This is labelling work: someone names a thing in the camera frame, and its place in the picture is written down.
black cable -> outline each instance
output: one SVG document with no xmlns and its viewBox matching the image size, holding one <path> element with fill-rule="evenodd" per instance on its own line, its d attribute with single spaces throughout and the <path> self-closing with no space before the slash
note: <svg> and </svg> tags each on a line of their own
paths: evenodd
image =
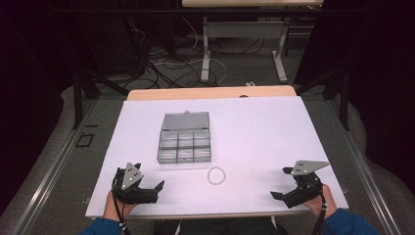
<svg viewBox="0 0 415 235">
<path fill-rule="evenodd" d="M 260 37 L 257 38 L 256 41 L 254 41 L 254 43 L 252 43 L 248 48 L 246 48 L 245 50 L 243 50 L 241 52 L 219 52 L 220 49 L 217 50 L 217 51 L 212 51 L 212 50 L 210 50 L 210 51 L 213 52 L 214 54 L 218 54 L 218 55 L 244 55 L 244 54 L 252 55 L 252 54 L 255 54 L 255 53 L 259 52 L 260 50 L 262 50 L 263 45 L 265 44 L 265 38 L 262 37 L 262 43 L 261 43 L 260 47 L 258 49 L 256 49 L 256 51 L 247 52 L 248 50 L 250 50 L 256 44 L 257 41 L 259 41 L 259 39 L 260 39 Z"/>
<path fill-rule="evenodd" d="M 312 235 L 316 235 L 320 231 L 321 224 L 323 224 L 324 216 L 326 215 L 327 205 L 326 205 L 326 199 L 324 198 L 323 192 L 320 192 L 321 197 L 321 212 L 318 216 L 317 222 L 314 225 L 314 229 L 312 230 Z"/>
<path fill-rule="evenodd" d="M 158 88 L 158 89 L 160 89 L 160 86 L 157 84 L 157 82 L 158 82 L 158 78 L 156 79 L 156 80 L 151 80 L 150 78 L 137 78 L 137 79 L 134 79 L 134 80 L 130 80 L 130 81 L 128 81 L 127 83 L 125 83 L 124 84 L 124 88 L 126 89 L 126 87 L 129 85 L 129 84 L 131 84 L 131 83 L 133 83 L 134 81 L 150 81 L 151 83 L 152 83 L 152 85 L 150 85 L 150 86 L 148 86 L 148 87 L 145 87 L 145 88 L 143 88 L 143 89 L 152 89 L 152 88 L 154 88 L 154 87 L 156 87 L 156 88 Z"/>
<path fill-rule="evenodd" d="M 199 74 L 197 73 L 197 71 L 203 71 L 204 69 L 193 69 L 192 68 L 192 70 L 190 70 L 190 71 L 188 71 L 188 72 L 186 72 L 186 73 L 184 73 L 184 74 L 182 74 L 181 76 L 179 76 L 179 77 L 177 77 L 175 80 L 174 80 L 174 82 L 177 82 L 178 80 L 180 80 L 180 79 L 183 79 L 183 77 L 185 76 L 185 75 L 187 75 L 187 74 L 189 74 L 189 73 L 191 73 L 191 72 L 194 72 L 196 75 L 197 75 L 197 79 L 196 80 L 193 80 L 193 81 L 188 81 L 188 82 L 186 82 L 186 86 L 187 87 L 196 87 L 197 85 L 199 85 L 199 84 L 202 84 L 203 86 L 205 86 L 205 87 L 213 87 L 213 86 L 217 86 L 217 83 L 216 83 L 216 81 L 217 81 L 217 76 L 216 76 L 216 74 L 213 72 L 213 71 L 211 71 L 211 74 L 213 75 L 213 77 L 214 77 L 214 81 L 213 82 L 208 82 L 208 81 L 201 81 L 201 78 L 199 77 Z"/>
<path fill-rule="evenodd" d="M 125 204 L 122 205 L 122 211 L 119 211 L 118 203 L 117 203 L 116 196 L 115 196 L 115 193 L 114 193 L 115 185 L 116 185 L 116 180 L 118 179 L 118 177 L 119 177 L 119 175 L 117 173 L 115 175 L 114 179 L 113 179 L 113 184 L 111 186 L 111 193 L 113 194 L 114 207 L 115 207 L 116 214 L 118 215 L 119 223 L 122 224 L 122 230 L 124 231 L 124 233 L 126 235 L 131 235 L 130 231 L 127 228 L 127 225 L 126 225 L 126 222 L 125 222 L 125 218 L 124 218 L 124 207 L 125 207 Z"/>
<path fill-rule="evenodd" d="M 168 84 L 168 88 L 184 88 L 183 86 L 181 86 L 181 85 L 179 85 L 179 84 L 177 84 L 177 83 L 175 83 L 173 80 L 171 80 L 169 77 L 167 77 L 166 75 L 164 75 L 163 73 L 161 73 L 157 68 L 156 68 L 156 66 L 153 64 L 153 63 L 151 63 L 151 62 L 148 62 L 147 63 L 147 66 L 151 69 L 151 70 L 153 70 L 155 73 L 156 73 L 156 75 L 158 75 L 162 80 L 164 80 L 165 82 L 167 82 L 167 84 Z"/>
<path fill-rule="evenodd" d="M 148 60 L 149 61 L 156 61 L 161 58 L 168 58 L 170 57 L 170 54 L 166 53 L 165 50 L 162 48 L 156 48 L 156 46 L 153 46 L 150 50 Z"/>
</svg>

desk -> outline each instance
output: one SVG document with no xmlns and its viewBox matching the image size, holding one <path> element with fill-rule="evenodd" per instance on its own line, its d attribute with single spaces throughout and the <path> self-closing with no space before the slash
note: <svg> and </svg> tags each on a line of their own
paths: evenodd
<svg viewBox="0 0 415 235">
<path fill-rule="evenodd" d="M 249 98 L 238 98 L 241 95 Z M 157 152 L 166 113 L 209 112 L 211 163 L 159 164 Z M 256 216 L 306 212 L 287 209 L 270 191 L 296 188 L 282 167 L 297 160 L 327 162 L 301 97 L 291 86 L 211 87 L 131 91 L 124 102 L 86 216 L 101 216 L 117 167 L 141 163 L 140 187 L 165 180 L 156 204 L 140 205 L 132 217 L 148 219 Z M 208 171 L 226 172 L 220 185 Z M 330 166 L 317 171 L 336 202 L 348 208 Z"/>
<path fill-rule="evenodd" d="M 210 8 L 210 7 L 295 7 L 319 6 L 323 0 L 183 0 L 183 7 Z M 204 18 L 204 61 L 202 65 L 201 81 L 208 81 L 210 50 L 208 39 L 210 37 L 266 37 L 279 38 L 277 51 L 272 51 L 275 68 L 279 81 L 287 83 L 281 55 L 287 38 L 290 18 L 282 22 L 208 22 Z"/>
</svg>

gray carpet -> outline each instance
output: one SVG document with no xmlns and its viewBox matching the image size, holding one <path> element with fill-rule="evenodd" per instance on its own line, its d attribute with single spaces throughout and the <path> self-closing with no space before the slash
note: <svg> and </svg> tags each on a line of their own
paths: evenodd
<svg viewBox="0 0 415 235">
<path fill-rule="evenodd" d="M 248 48 L 254 39 L 227 39 L 219 40 L 222 51 L 241 52 L 241 48 Z M 291 40 L 289 57 L 283 58 L 286 74 L 289 83 L 293 80 L 300 62 L 301 53 L 306 46 L 306 38 Z M 211 69 L 219 80 L 226 72 L 225 78 L 220 86 L 243 86 L 245 82 L 252 80 L 257 85 L 279 84 L 276 78 L 276 71 L 271 60 L 270 50 L 274 49 L 274 42 L 265 41 L 262 50 L 255 54 L 244 55 L 219 55 L 212 57 L 220 61 L 226 69 L 218 63 L 212 62 Z M 260 47 L 256 44 L 252 51 Z M 194 54 L 189 49 L 183 49 L 183 53 Z M 162 72 L 171 77 L 180 77 L 191 69 L 168 70 L 160 68 Z M 144 77 L 153 77 L 151 72 L 146 72 Z M 185 85 L 189 80 L 197 79 L 193 73 L 180 78 L 180 84 Z M 148 86 L 145 81 L 134 81 L 128 84 L 128 89 L 143 88 Z M 68 161 L 61 172 L 58 181 L 28 234 L 77 234 L 87 226 L 91 220 L 84 216 L 87 205 L 83 204 L 85 197 L 90 197 L 94 190 L 101 164 L 106 150 L 110 143 L 115 128 L 116 119 L 121 109 L 122 100 L 125 97 L 117 95 L 106 86 L 99 85 L 103 92 L 100 100 L 89 103 L 91 108 L 90 116 L 80 127 L 76 140 L 78 146 L 85 144 L 88 137 L 79 139 L 80 135 L 93 134 L 89 147 L 76 147 L 76 144 L 69 151 Z M 322 145 L 334 167 L 335 174 L 346 189 L 346 199 L 350 210 L 366 218 L 373 224 L 381 234 L 387 234 L 375 212 L 371 200 L 367 196 L 364 185 L 361 183 L 356 167 L 351 160 L 349 145 L 345 141 L 338 126 L 338 121 L 330 112 L 330 105 L 323 101 L 320 96 L 321 87 L 305 93 L 303 100 L 310 113 L 316 131 Z M 46 172 L 53 165 L 54 160 L 62 153 L 64 146 L 68 143 L 73 122 L 73 104 L 71 90 L 63 93 L 65 108 L 61 115 L 59 124 L 42 152 L 41 156 L 33 167 L 32 172 L 26 179 L 14 201 L 9 205 L 0 219 L 0 234 L 12 234 L 19 223 L 25 209 L 30 205 L 30 200 L 39 185 L 42 183 Z M 365 132 L 358 112 L 354 109 L 349 111 L 350 133 L 358 149 L 363 153 L 365 148 Z M 408 191 L 404 184 L 386 170 L 368 163 L 373 176 L 381 192 L 390 206 L 391 214 L 398 224 L 401 234 L 411 234 L 415 230 L 414 223 L 415 209 L 414 196 Z M 315 222 L 311 214 L 279 216 L 277 222 L 284 225 L 290 234 L 309 234 Z M 129 226 L 133 234 L 150 235 L 153 233 L 154 221 L 131 221 Z"/>
</svg>

table leg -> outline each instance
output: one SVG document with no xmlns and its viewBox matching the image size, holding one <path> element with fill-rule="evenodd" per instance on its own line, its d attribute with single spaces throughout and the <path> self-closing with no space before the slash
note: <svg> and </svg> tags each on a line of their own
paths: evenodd
<svg viewBox="0 0 415 235">
<path fill-rule="evenodd" d="M 202 64 L 201 81 L 208 81 L 210 50 L 208 49 L 208 19 L 204 17 L 204 61 Z"/>
<path fill-rule="evenodd" d="M 283 63 L 281 61 L 281 55 L 284 50 L 284 43 L 287 38 L 288 27 L 290 25 L 290 18 L 284 18 L 284 23 L 281 28 L 280 38 L 278 42 L 278 50 L 272 51 L 272 56 L 274 58 L 275 68 L 277 69 L 278 78 L 281 83 L 287 83 L 287 76 L 284 71 Z"/>
</svg>

